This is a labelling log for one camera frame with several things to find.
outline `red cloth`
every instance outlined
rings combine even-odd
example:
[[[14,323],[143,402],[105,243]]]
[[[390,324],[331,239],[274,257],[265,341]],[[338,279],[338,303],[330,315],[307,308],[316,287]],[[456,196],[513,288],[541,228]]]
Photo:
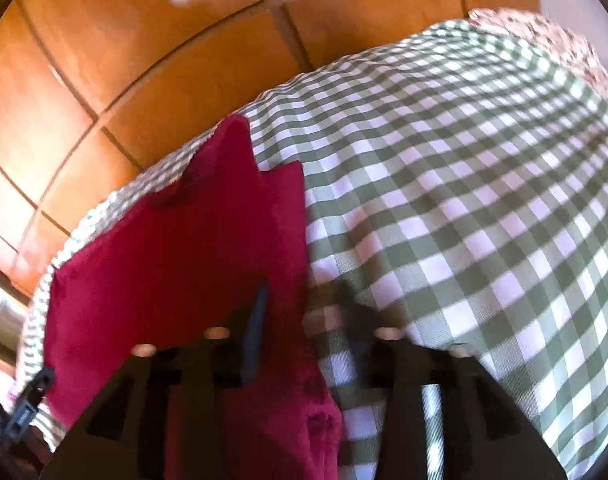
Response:
[[[336,478],[341,415],[301,327],[303,197],[300,163],[258,171],[246,119],[224,120],[179,181],[55,272],[44,337],[53,415],[70,426],[132,346],[187,344],[267,282],[259,376],[220,394],[230,472]]]

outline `checkered tablecloth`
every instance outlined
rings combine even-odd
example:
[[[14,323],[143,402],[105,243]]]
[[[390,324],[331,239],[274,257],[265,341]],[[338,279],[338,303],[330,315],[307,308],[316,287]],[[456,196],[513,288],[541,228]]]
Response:
[[[608,103],[538,47],[453,20],[297,76],[241,112],[260,169],[303,162],[305,328],[343,411],[342,478],[373,478],[385,403],[357,384],[340,284],[419,344],[474,346],[581,476],[608,441]],[[35,294],[20,384],[42,364],[53,268],[177,179],[208,134],[72,233]],[[439,397],[424,393],[439,478]]]

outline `red napkin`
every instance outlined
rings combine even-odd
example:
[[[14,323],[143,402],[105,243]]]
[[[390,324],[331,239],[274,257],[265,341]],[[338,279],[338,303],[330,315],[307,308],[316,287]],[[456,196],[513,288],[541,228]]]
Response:
[[[66,426],[138,343],[189,343],[269,286],[260,373],[220,395],[234,478],[334,479],[341,415],[301,327],[308,253],[301,164],[257,170],[224,120],[181,179],[146,195],[53,277],[44,360]]]

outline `green checkered bedsheet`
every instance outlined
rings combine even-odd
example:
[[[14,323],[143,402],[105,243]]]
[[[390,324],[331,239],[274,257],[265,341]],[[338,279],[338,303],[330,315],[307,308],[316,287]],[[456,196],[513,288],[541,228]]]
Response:
[[[304,323],[343,411],[341,477],[373,478],[385,402],[357,383],[340,284],[415,342],[476,348],[581,476],[608,441],[608,103],[539,48],[453,20],[297,76],[241,112],[260,169],[303,162]],[[207,136],[72,233],[24,327],[20,386],[42,363],[53,268],[175,180]],[[433,479],[436,387],[424,402]]]

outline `beige patterned fabric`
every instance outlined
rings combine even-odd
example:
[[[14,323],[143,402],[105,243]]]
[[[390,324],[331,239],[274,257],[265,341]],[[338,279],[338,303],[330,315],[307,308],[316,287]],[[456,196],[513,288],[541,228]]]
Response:
[[[472,25],[487,32],[511,34],[534,43],[608,101],[608,72],[584,36],[528,10],[474,9],[468,17]]]

